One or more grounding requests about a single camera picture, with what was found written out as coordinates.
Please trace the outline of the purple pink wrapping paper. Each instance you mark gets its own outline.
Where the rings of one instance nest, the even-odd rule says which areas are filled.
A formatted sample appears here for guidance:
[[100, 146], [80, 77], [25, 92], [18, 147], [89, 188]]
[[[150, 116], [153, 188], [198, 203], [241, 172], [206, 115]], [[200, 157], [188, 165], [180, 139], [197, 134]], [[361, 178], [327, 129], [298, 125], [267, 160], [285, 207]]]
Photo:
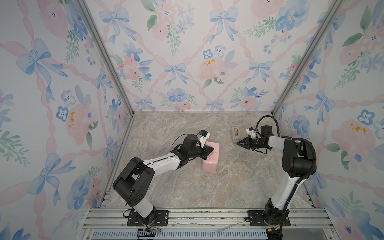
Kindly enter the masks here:
[[214, 142], [206, 142], [206, 146], [212, 147], [213, 151], [208, 155], [206, 160], [203, 160], [202, 169], [205, 172], [214, 174], [217, 172], [220, 154], [220, 144]]

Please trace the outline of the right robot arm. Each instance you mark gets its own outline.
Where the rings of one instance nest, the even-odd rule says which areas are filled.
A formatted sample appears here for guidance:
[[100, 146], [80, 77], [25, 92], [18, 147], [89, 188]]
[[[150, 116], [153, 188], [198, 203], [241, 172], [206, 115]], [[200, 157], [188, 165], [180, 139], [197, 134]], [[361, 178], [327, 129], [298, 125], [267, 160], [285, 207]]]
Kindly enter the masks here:
[[289, 206], [297, 189], [316, 171], [316, 151], [311, 142], [301, 138], [269, 136], [252, 138], [247, 136], [237, 145], [253, 152], [260, 148], [282, 151], [282, 168], [285, 172], [275, 194], [269, 198], [264, 212], [250, 217], [250, 222], [265, 223], [268, 226], [282, 225], [288, 214]]

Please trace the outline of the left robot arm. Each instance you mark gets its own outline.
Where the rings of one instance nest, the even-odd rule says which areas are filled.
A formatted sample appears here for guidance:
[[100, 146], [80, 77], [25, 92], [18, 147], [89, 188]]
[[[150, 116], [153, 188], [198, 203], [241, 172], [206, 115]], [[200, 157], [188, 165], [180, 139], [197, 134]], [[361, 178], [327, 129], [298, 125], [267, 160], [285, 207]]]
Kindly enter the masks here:
[[183, 143], [164, 156], [151, 160], [132, 158], [113, 183], [113, 189], [143, 219], [150, 220], [156, 212], [146, 197], [154, 177], [178, 170], [196, 158], [207, 160], [215, 149], [206, 144], [210, 133], [205, 130], [184, 136]]

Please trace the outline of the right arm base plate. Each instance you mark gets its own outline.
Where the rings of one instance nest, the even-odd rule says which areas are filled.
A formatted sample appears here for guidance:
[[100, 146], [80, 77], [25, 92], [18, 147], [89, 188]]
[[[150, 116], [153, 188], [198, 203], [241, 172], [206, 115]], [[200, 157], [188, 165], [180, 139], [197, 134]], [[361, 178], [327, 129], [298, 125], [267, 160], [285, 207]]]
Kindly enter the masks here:
[[272, 227], [277, 228], [282, 220], [283, 211], [276, 210], [266, 213], [265, 210], [249, 210], [248, 216], [244, 218], [251, 227]]

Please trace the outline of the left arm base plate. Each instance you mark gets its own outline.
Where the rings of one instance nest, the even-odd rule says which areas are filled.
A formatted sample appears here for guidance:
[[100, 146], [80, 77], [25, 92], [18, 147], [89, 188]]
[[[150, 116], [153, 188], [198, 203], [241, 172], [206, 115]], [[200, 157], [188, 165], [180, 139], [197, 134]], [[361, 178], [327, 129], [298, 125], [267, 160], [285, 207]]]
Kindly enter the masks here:
[[169, 221], [168, 210], [153, 210], [147, 217], [142, 217], [136, 210], [130, 209], [129, 215], [123, 217], [127, 218], [128, 227], [166, 227]]

